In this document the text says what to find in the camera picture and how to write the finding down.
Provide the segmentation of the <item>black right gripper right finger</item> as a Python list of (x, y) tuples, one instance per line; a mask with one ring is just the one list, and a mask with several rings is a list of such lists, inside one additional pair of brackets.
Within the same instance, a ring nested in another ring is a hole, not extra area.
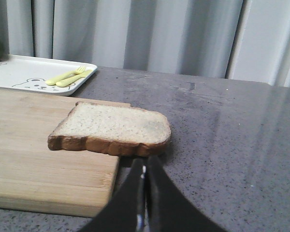
[(149, 183), (148, 216), (151, 232), (224, 232), (225, 229), (194, 207), (168, 177), (157, 156), (146, 164)]

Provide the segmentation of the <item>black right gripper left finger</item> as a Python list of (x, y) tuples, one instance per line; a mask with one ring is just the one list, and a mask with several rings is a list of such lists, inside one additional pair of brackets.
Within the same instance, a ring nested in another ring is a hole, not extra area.
[(137, 158), (110, 202), (81, 232), (142, 232), (145, 222), (145, 165)]

